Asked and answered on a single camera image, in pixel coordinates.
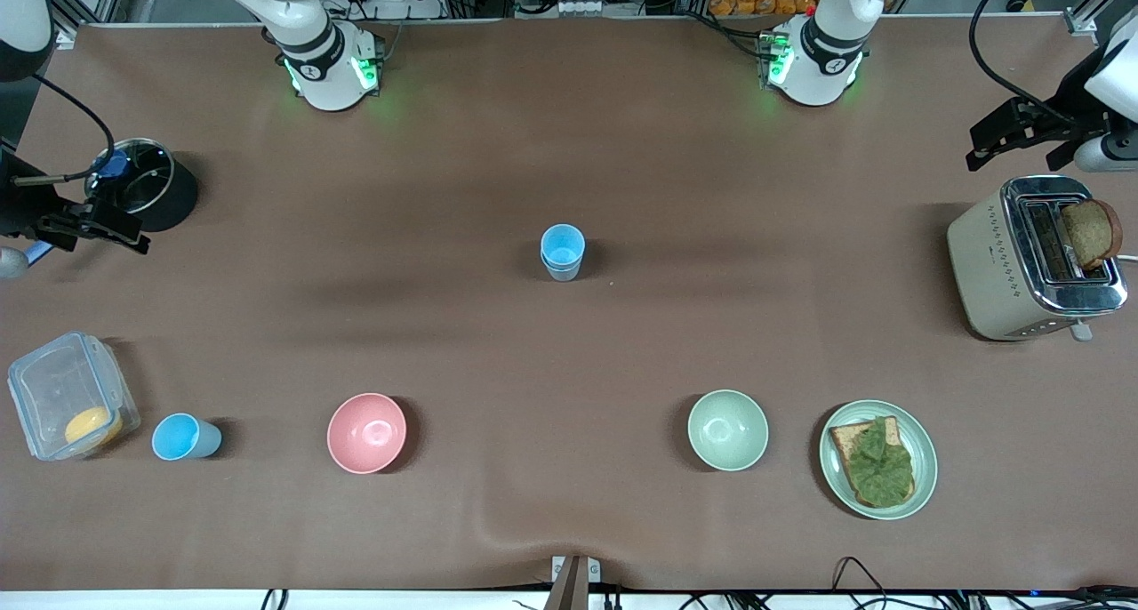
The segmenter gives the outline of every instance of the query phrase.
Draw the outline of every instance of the blue cup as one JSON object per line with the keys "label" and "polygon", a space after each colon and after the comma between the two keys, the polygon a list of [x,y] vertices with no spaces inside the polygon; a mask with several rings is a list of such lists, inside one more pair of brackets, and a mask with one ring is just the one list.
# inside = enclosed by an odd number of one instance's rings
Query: blue cup
{"label": "blue cup", "polygon": [[585,236],[572,225],[560,222],[542,236],[542,262],[556,281],[572,281],[585,258]]}
{"label": "blue cup", "polygon": [[164,461],[201,459],[220,446],[221,430],[215,424],[184,412],[163,419],[150,438],[150,447]]}

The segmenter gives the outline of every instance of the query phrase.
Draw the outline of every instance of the brown table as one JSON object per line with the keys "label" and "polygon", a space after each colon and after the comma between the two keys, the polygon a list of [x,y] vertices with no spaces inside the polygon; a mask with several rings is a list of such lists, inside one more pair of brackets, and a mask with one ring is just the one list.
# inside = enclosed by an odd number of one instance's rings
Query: brown table
{"label": "brown table", "polygon": [[[50,74],[117,137],[182,152],[204,196],[149,256],[84,242],[3,286],[0,363],[89,331],[143,423],[49,464],[3,406],[0,586],[497,586],[570,551],[654,588],[825,587],[846,554],[890,587],[1133,582],[1138,315],[1089,344],[964,327],[947,225],[1045,167],[966,172],[1007,92],[965,30],[882,22],[852,91],[798,108],[695,23],[411,26],[382,96],[338,115],[290,94],[251,27],[84,30]],[[1041,94],[1089,51],[1059,18],[981,38]],[[20,156],[56,172],[98,148],[40,96]],[[1080,178],[1138,221],[1133,175]],[[592,240],[571,285],[537,259],[560,221]],[[683,432],[723,387],[772,424],[743,473]],[[324,430],[371,390],[413,438],[355,477]],[[908,520],[856,517],[817,475],[822,422],[860,398],[937,444]],[[151,455],[176,411],[223,417],[221,459]]]}

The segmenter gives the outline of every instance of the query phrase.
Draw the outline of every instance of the black pot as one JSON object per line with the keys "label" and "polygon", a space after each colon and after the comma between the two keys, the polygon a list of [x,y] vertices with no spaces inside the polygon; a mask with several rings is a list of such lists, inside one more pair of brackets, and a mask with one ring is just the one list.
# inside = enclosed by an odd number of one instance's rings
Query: black pot
{"label": "black pot", "polygon": [[134,214],[143,232],[162,232],[193,212],[198,180],[157,141],[126,139],[115,145],[109,163],[90,175],[84,191]]}

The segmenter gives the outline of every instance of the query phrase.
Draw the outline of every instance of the green bowl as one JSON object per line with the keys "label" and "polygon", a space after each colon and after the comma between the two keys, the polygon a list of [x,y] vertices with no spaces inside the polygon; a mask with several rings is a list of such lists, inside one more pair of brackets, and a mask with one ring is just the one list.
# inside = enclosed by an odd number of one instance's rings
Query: green bowl
{"label": "green bowl", "polygon": [[767,450],[767,415],[751,396],[716,390],[700,396],[687,415],[687,440],[716,470],[747,470]]}
{"label": "green bowl", "polygon": [[[874,417],[897,417],[901,444],[913,455],[913,496],[905,503],[892,508],[873,508],[857,500],[853,487],[850,486],[850,481],[846,477],[846,469],[842,468],[838,447],[834,446],[834,439],[830,436],[830,428],[836,428],[839,424],[873,421]],[[849,505],[850,510],[871,519],[897,521],[915,514],[929,503],[937,488],[937,450],[932,446],[929,432],[914,415],[891,403],[865,399],[844,404],[838,409],[822,430],[818,455],[822,462],[822,475],[830,484],[830,489],[833,489],[838,498]]]}

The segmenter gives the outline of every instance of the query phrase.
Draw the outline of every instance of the toaster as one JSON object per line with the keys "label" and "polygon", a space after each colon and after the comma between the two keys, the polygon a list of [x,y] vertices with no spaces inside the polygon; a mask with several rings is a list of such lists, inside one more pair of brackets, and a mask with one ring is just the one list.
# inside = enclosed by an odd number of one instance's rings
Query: toaster
{"label": "toaster", "polygon": [[1090,197],[1073,178],[1014,178],[953,222],[953,272],[979,335],[1022,341],[1071,329],[1086,341],[1087,321],[1122,307],[1127,282],[1118,262],[1082,270],[1063,224],[1064,206]]}

